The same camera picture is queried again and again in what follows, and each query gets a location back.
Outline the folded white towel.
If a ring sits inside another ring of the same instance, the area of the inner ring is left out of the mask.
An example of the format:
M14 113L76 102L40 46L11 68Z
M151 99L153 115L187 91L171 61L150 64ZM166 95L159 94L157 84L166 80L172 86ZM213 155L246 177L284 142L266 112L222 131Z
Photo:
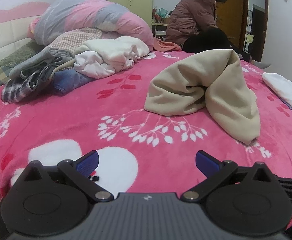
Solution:
M277 73L263 73L264 83L292 110L292 81Z

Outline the pink grey rolled duvet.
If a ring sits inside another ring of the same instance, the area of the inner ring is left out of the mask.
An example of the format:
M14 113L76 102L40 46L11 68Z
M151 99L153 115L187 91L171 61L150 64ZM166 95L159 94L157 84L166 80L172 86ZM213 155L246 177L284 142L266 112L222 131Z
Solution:
M97 28L105 33L132 36L154 47L147 23L128 8L108 0L55 0L29 25L29 38L47 46L62 33Z

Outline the grey sweater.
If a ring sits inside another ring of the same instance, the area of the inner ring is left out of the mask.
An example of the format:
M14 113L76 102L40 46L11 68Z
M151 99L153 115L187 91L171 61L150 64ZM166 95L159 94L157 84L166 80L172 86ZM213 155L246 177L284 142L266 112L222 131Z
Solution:
M25 79L35 70L43 69L47 66L58 67L70 60L73 60L73 56L68 50L45 47L41 52L16 65L10 71L8 77L11 80L18 77Z

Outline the white pale pink garment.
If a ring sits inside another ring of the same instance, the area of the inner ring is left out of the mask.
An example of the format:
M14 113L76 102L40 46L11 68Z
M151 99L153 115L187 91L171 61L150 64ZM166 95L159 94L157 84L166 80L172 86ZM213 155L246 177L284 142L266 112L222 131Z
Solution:
M106 64L95 51L85 51L74 57L74 69L93 79L102 79L115 74L115 68Z

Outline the beige zip-up jacket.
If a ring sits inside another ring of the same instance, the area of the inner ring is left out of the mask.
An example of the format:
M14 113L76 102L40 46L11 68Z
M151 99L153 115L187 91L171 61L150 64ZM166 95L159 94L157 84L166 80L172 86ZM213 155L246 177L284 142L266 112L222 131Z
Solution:
M162 70L150 82L144 108L162 116L206 108L226 133L246 145L261 131L256 95L232 49L203 51Z

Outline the blue denim jeans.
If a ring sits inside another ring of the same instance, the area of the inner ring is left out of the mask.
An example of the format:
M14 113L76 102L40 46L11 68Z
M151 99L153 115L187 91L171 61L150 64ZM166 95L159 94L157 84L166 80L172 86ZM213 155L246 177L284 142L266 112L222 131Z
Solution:
M53 95L65 96L92 81L94 78L83 75L74 69L62 70L55 73L49 91Z

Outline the salmon orange cloth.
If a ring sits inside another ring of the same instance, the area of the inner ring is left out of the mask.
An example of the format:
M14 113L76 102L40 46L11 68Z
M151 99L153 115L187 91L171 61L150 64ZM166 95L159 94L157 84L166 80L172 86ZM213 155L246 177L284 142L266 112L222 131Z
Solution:
M170 51L180 51L182 48L173 42L166 42L154 37L154 50L165 53Z

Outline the white padded headboard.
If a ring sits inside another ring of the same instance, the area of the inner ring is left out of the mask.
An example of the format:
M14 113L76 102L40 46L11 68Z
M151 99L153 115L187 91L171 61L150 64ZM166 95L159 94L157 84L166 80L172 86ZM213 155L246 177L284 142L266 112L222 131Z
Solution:
M32 16L0 23L0 60L31 41L27 36L28 27L36 18Z

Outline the brown wooden door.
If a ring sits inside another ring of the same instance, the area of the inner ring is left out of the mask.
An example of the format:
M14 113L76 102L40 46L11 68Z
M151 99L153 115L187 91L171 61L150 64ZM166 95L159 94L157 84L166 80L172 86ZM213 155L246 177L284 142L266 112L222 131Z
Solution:
M227 0L217 4L217 26L230 41L242 49L248 16L248 0Z

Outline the plaid flannel shirt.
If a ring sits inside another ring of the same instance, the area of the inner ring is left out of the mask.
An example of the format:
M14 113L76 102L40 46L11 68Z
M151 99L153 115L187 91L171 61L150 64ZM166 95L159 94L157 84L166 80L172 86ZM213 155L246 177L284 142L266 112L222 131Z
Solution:
M45 67L21 72L19 77L10 79L1 93L1 99L6 103L29 101L38 96L53 81L56 72L73 67L75 59L59 66L51 63Z

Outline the olive green fuzzy cushion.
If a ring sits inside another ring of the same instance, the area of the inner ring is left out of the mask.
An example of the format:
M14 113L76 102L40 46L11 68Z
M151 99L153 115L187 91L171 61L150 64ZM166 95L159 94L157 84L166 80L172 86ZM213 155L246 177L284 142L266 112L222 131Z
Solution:
M44 46L38 45L35 41L30 41L12 54L8 55L8 57L0 60L0 67L13 68L41 52L44 48Z

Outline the person in mauve puffer coat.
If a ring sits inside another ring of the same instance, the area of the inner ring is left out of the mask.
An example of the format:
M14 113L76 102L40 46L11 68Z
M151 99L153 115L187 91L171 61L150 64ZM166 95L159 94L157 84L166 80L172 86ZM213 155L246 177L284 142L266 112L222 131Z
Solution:
M253 60L249 53L235 46L226 33L217 27L217 3L227 0L181 0L171 12L166 29L167 42L173 42L187 53L200 53L213 49L232 49L239 58L260 69L269 63Z

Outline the cream fleece garment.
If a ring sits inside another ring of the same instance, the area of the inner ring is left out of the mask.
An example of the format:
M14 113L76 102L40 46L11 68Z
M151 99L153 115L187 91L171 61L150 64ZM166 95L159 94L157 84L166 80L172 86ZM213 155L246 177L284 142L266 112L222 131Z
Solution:
M85 65L97 62L128 69L149 52L149 47L143 41L131 36L87 40L75 50L74 65L83 69Z

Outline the pink floral bed blanket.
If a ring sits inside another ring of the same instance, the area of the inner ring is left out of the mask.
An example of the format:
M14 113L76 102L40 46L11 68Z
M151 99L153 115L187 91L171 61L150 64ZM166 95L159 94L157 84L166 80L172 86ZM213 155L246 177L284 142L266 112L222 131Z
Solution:
M292 110L263 83L262 71L243 62L246 83L259 107L261 132L245 146L205 109L165 117L144 110L150 81L186 53L156 53L132 69L92 81L65 96L43 95L5 103L0 88L0 199L32 160L56 165L96 150L98 183L120 192L182 193L203 180L195 155L206 151L241 166L265 162L292 178Z

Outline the pink checkered knit blanket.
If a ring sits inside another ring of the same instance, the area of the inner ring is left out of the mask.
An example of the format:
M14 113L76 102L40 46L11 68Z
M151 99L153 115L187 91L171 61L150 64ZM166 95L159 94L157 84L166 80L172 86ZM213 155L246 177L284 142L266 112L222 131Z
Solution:
M66 50L74 54L75 50L85 41L102 38L103 32L96 28L81 28L62 33L53 40L48 47L51 49Z

